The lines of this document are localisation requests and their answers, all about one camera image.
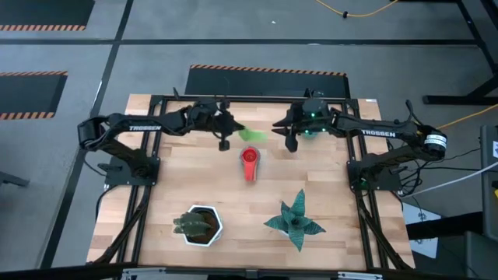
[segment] green cloth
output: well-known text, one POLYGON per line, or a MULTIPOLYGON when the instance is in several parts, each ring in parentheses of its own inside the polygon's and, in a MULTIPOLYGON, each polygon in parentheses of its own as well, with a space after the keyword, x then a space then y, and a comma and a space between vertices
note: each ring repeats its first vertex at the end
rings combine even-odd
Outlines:
POLYGON ((266 142, 267 139, 267 136, 264 132, 253 131, 249 128, 245 128, 239 131, 239 136, 246 142, 266 142))

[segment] potted plant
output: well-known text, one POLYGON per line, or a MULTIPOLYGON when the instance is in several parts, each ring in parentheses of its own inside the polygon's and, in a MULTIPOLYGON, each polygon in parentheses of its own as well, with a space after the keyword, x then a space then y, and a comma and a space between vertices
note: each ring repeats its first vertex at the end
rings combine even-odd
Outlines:
POLYGON ((278 229, 290 238, 290 241, 297 247, 299 252, 303 247, 304 235, 315 235, 325 233, 312 219, 304 216, 304 191, 301 190, 294 200, 293 206, 289 207, 284 201, 280 207, 281 215, 275 216, 265 222, 265 225, 278 229))
POLYGON ((214 207, 192 205, 188 212, 174 219, 174 233, 184 235, 185 243, 209 247, 221 237, 223 225, 214 207))

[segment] white hexagonal pot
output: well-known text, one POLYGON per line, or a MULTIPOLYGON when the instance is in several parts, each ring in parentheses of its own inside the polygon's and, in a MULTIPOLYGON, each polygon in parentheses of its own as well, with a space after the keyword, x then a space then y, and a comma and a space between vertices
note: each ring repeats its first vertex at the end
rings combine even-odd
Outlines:
POLYGON ((207 244, 191 242, 191 241, 188 240, 187 236, 185 236, 185 235, 184 235, 184 240, 185 240, 185 243, 187 245, 209 247, 209 246, 211 246, 211 244, 213 244, 215 241, 217 241, 221 237, 221 234, 222 234, 222 231, 223 231, 222 220, 219 217, 219 214, 216 211, 216 209, 214 207, 212 207, 212 206, 192 205, 192 207, 190 207, 190 209, 188 209, 188 211, 192 212, 192 210, 195 210, 196 208, 208 209, 209 211, 211 211, 211 212, 213 212, 215 214, 216 220, 218 221, 218 224, 219 224, 218 231, 215 233, 215 235, 212 237, 212 239, 207 244))

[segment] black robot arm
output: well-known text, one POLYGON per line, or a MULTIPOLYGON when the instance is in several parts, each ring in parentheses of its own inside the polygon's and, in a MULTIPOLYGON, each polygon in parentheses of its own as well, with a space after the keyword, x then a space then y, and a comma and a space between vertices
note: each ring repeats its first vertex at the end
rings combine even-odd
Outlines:
POLYGON ((213 98, 199 99, 193 106, 161 116, 135 116, 111 114, 106 117, 93 117, 78 125, 79 146, 87 151, 102 150, 123 161, 130 167, 133 177, 147 177, 152 167, 146 153, 141 149, 131 149, 115 139, 125 131, 161 131, 168 135, 183 136, 190 131, 212 132, 220 139, 219 150, 230 148, 226 137, 234 131, 244 129, 233 119, 227 110, 228 100, 218 103, 213 98))
POLYGON ((401 172, 398 168, 400 163, 414 159, 434 161, 444 158, 446 135, 418 121, 408 100, 406 106, 410 113, 406 121, 367 121, 329 108, 321 99, 310 98, 293 103, 287 110, 286 117, 273 124, 277 127, 273 131, 286 136, 286 147, 290 152, 297 150, 296 135, 318 132, 328 132, 338 138, 366 135, 401 139, 407 145, 381 155, 370 153, 361 161, 348 163, 349 174, 352 176, 350 179, 358 185, 362 184, 362 188, 367 188, 365 182, 374 184, 377 188, 380 187, 379 177, 389 177, 401 172))

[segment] white cable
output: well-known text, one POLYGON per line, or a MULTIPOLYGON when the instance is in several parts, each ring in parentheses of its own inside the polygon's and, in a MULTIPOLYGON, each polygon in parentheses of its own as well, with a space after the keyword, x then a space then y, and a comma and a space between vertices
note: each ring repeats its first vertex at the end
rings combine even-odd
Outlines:
POLYGON ((416 195, 416 194, 421 194, 421 193, 424 193, 424 192, 426 192, 426 191, 432 191, 432 190, 435 190, 435 189, 437 189, 437 188, 447 186, 447 185, 449 185, 449 184, 453 184, 453 183, 457 183, 457 182, 460 182, 460 181, 463 181, 463 180, 467 180, 468 178, 473 177, 473 176, 475 176, 475 175, 479 175, 479 174, 481 174, 482 172, 485 172, 485 171, 487 171, 487 170, 490 170, 490 169, 492 169, 493 167, 495 167, 495 166, 497 166, 497 165, 498 165, 498 162, 495 162, 495 163, 493 163, 492 165, 490 165, 490 166, 488 166, 488 167, 486 167, 486 168, 483 168, 483 169, 481 169, 481 170, 479 170, 479 171, 477 171, 477 172, 475 172, 475 173, 472 173, 472 174, 467 175, 467 176, 465 176, 465 177, 462 177, 462 178, 460 178, 460 179, 457 179, 457 180, 452 180, 452 181, 449 181, 449 182, 446 182, 446 183, 443 183, 443 184, 437 185, 437 186, 435 186, 435 187, 429 187, 429 188, 427 188, 427 189, 425 189, 425 190, 417 191, 417 192, 416 192, 416 193, 414 193, 414 194, 409 194, 409 195, 403 196, 402 198, 410 198, 410 197, 412 197, 412 196, 414 196, 414 195, 416 195))

